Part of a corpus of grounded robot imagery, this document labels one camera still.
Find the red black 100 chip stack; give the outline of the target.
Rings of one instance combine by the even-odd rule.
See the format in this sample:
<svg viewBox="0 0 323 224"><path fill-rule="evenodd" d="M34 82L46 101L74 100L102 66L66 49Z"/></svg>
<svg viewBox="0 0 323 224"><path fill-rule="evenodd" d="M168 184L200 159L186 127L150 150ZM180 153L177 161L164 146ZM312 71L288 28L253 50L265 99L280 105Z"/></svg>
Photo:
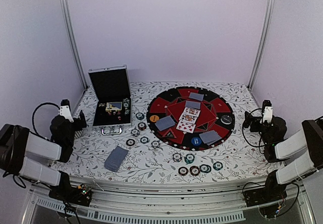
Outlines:
<svg viewBox="0 0 323 224"><path fill-rule="evenodd" d="M134 139L128 139L128 140L126 141L126 145L127 145L127 146L133 146L133 145L135 145L135 140L134 140Z"/></svg>

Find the single blue backed card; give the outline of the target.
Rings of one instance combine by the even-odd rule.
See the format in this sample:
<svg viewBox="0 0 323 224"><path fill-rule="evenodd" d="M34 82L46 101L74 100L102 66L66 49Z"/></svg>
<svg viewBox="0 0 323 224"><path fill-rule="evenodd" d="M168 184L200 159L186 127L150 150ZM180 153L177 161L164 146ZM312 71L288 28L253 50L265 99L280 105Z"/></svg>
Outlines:
<svg viewBox="0 0 323 224"><path fill-rule="evenodd" d="M200 106L201 106L201 103L196 102L196 101L188 101L187 100L185 103L185 107L187 107L187 108L194 108L194 109L200 110Z"/></svg>
<svg viewBox="0 0 323 224"><path fill-rule="evenodd" d="M221 136L215 130L201 133L199 134L199 137L202 140L202 142L206 145L212 145L213 143L222 139Z"/></svg>
<svg viewBox="0 0 323 224"><path fill-rule="evenodd" d="M166 116L164 118L161 118L155 123L155 126L159 131L166 130L174 125L175 125L175 121L172 119L171 116Z"/></svg>
<svg viewBox="0 0 323 224"><path fill-rule="evenodd" d="M190 92L189 98L198 101L203 101L204 95L200 93Z"/></svg>

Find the black triangular dealer plate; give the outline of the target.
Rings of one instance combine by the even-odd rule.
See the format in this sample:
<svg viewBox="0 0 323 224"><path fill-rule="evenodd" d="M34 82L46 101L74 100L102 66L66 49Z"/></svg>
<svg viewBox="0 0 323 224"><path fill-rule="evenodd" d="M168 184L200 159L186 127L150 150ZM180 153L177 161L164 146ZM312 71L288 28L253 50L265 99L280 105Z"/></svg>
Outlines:
<svg viewBox="0 0 323 224"><path fill-rule="evenodd" d="M171 139L176 139L177 136L174 133L174 131L172 129L168 129L167 132L165 132L165 134L163 135L164 138L171 138Z"/></svg>

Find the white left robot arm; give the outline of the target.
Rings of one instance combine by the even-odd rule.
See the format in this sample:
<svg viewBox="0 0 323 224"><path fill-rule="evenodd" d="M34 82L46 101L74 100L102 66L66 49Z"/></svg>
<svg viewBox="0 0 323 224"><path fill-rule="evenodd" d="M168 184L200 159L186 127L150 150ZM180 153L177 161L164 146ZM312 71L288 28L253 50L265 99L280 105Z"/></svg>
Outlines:
<svg viewBox="0 0 323 224"><path fill-rule="evenodd" d="M51 138L41 136L36 129L5 124L1 128L1 170L3 177L25 178L55 189L65 201L75 197L69 175L51 169L43 160L67 163L74 149L74 141L87 127L84 113L71 115L68 100L58 106L58 115L50 124Z"/></svg>

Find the blue green 50 chip stack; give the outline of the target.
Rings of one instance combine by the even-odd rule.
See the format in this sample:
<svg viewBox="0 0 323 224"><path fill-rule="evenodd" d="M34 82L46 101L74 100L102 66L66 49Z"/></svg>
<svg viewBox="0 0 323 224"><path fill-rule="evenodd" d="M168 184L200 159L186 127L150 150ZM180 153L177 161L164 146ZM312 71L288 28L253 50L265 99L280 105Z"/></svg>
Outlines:
<svg viewBox="0 0 323 224"><path fill-rule="evenodd" d="M146 144L146 143L148 143L148 142L149 142L149 138L147 138L147 137L141 137L141 138L140 138L140 142L141 142L142 144Z"/></svg>

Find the orange big blind button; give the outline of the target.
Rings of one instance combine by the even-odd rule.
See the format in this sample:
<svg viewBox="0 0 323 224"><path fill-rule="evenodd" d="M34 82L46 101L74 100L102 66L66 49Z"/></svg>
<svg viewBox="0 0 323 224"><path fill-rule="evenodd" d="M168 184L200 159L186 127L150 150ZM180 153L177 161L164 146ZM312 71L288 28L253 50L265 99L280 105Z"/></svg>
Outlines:
<svg viewBox="0 0 323 224"><path fill-rule="evenodd" d="M159 116L157 115L151 115L149 120L153 123L156 123L159 120Z"/></svg>

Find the red black 100 chip pile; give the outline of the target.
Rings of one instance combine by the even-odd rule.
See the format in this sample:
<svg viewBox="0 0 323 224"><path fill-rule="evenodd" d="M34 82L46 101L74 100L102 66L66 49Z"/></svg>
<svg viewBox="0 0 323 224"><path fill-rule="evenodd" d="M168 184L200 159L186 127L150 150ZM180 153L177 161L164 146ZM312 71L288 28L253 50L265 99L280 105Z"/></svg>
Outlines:
<svg viewBox="0 0 323 224"><path fill-rule="evenodd" d="M185 175L187 175L188 174L188 169L186 168L186 167L184 167L184 166L182 166L182 167L180 167L179 169L178 169L178 173L179 173L179 175L181 175L181 176L185 176Z"/></svg>
<svg viewBox="0 0 323 224"><path fill-rule="evenodd" d="M191 166L189 171L190 171L190 174L192 176L198 176L200 174L200 168L198 166L195 166L195 165Z"/></svg>
<svg viewBox="0 0 323 224"><path fill-rule="evenodd" d="M146 125L146 123L144 123L144 122L140 122L140 123L138 124L138 129L139 129L139 130L141 130L141 131L145 130L145 129L146 129L146 127L147 127L147 125Z"/></svg>

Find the blue small blind button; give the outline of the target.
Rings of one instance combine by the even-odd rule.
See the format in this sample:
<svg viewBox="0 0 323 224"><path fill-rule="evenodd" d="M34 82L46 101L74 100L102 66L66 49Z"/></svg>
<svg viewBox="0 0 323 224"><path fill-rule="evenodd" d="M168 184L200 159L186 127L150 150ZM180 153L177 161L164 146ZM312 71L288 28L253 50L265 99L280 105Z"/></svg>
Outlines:
<svg viewBox="0 0 323 224"><path fill-rule="evenodd" d="M201 141L201 139L200 139L199 137L193 137L193 138L191 139L191 143L192 143L192 145L194 145L194 146L199 146L199 145L201 145L201 144L202 144L202 141Z"/></svg>

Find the eight of hearts card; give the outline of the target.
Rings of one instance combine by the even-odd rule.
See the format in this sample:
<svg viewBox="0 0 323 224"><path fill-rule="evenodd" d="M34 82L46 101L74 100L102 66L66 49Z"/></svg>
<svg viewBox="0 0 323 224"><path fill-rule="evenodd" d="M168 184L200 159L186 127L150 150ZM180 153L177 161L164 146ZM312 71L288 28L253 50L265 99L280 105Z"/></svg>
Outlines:
<svg viewBox="0 0 323 224"><path fill-rule="evenodd" d="M187 132L187 133L193 133L195 129L195 124L185 122L185 121L179 121L176 129L179 131Z"/></svg>

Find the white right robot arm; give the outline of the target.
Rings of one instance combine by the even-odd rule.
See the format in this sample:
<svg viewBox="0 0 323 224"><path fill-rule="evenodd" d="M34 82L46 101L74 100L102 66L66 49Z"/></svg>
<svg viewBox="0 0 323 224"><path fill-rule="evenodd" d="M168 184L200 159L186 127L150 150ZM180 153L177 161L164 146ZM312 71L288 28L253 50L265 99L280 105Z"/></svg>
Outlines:
<svg viewBox="0 0 323 224"><path fill-rule="evenodd" d="M263 148L267 162L286 162L268 174L261 190L264 201L273 201L288 184L322 168L322 117L304 120L301 129L286 138L287 123L283 118L273 116L271 111L263 111L259 117L246 111L242 133L245 129L260 134L257 147Z"/></svg>

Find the clear acrylic round disc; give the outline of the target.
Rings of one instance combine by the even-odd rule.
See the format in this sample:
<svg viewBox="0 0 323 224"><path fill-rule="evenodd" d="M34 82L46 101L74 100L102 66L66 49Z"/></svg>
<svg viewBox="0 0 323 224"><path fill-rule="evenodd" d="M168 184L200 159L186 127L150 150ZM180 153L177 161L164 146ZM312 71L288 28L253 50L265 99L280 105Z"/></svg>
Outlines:
<svg viewBox="0 0 323 224"><path fill-rule="evenodd" d="M226 125L230 125L232 123L232 117L229 115L223 115L221 117L221 122Z"/></svg>

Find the blue green 50 chip pile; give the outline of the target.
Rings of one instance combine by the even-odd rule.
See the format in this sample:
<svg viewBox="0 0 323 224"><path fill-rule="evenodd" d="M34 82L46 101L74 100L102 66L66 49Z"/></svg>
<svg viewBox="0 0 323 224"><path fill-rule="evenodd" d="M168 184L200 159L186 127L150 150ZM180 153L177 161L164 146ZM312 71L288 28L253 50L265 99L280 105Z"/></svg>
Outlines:
<svg viewBox="0 0 323 224"><path fill-rule="evenodd" d="M207 164L202 164L199 168L202 173L208 174L211 172L211 167Z"/></svg>
<svg viewBox="0 0 323 224"><path fill-rule="evenodd" d="M187 154L185 157L184 157L184 161L187 163L187 164L192 164L195 160L195 156L194 154Z"/></svg>
<svg viewBox="0 0 323 224"><path fill-rule="evenodd" d="M135 116L138 120L143 120L145 117L143 113L137 113Z"/></svg>

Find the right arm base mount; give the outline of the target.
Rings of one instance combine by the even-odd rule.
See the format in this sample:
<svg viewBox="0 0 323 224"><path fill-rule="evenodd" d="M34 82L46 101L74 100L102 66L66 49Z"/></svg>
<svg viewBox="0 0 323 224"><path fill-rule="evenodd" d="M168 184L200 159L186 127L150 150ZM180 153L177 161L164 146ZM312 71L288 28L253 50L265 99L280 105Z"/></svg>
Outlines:
<svg viewBox="0 0 323 224"><path fill-rule="evenodd" d="M250 184L258 185L259 188L246 190L246 186ZM260 185L255 182L248 182L242 188L242 195L247 207L262 205L285 199L287 197L286 185Z"/></svg>

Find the blue card deck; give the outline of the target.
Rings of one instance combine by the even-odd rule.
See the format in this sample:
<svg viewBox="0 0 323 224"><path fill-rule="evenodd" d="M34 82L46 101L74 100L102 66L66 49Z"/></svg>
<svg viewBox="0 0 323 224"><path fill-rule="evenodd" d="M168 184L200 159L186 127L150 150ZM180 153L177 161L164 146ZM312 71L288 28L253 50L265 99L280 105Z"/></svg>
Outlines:
<svg viewBox="0 0 323 224"><path fill-rule="evenodd" d="M105 160L104 168L116 173L126 158L128 152L128 150L117 146Z"/></svg>

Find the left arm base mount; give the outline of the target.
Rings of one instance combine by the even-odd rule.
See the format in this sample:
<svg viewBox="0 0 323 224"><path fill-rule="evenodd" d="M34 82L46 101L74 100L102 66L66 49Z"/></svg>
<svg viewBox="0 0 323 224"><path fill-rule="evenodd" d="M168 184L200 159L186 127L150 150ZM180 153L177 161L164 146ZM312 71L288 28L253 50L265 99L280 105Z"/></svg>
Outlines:
<svg viewBox="0 0 323 224"><path fill-rule="evenodd" d="M85 184L72 187L69 183L60 183L58 186L51 186L48 195L52 199L89 207L92 199L92 189Z"/></svg>

